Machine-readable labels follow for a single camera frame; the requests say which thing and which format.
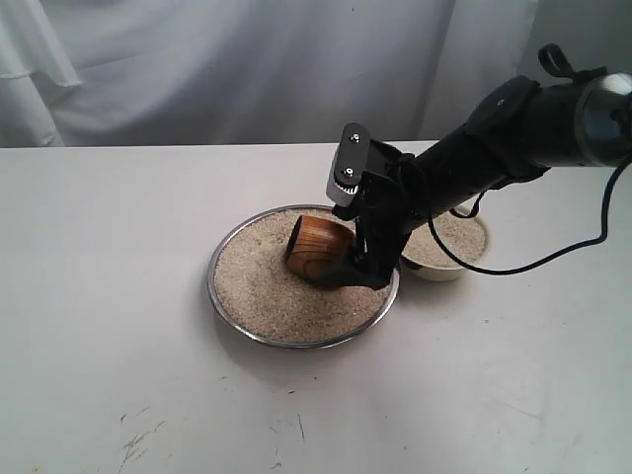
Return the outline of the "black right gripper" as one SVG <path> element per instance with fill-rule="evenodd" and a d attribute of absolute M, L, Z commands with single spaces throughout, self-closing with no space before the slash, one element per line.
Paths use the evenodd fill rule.
<path fill-rule="evenodd" d="M 355 243 L 315 277 L 317 285 L 378 290 L 390 283 L 411 233 L 413 211 L 401 171 L 414 158 L 411 153 L 370 139 L 366 168 L 355 198 L 348 207 L 333 208 L 338 218 L 355 224 Z"/>

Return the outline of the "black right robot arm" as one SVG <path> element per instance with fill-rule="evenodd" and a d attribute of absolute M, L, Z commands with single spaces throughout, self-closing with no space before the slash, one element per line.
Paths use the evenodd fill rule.
<path fill-rule="evenodd" d="M 550 87 L 511 79 L 420 155 L 377 141 L 351 122 L 327 195 L 334 214 L 354 223 L 356 240 L 314 281 L 382 288 L 411 233 L 468 199 L 556 167 L 620 168 L 630 159 L 631 78 L 624 73 Z"/>

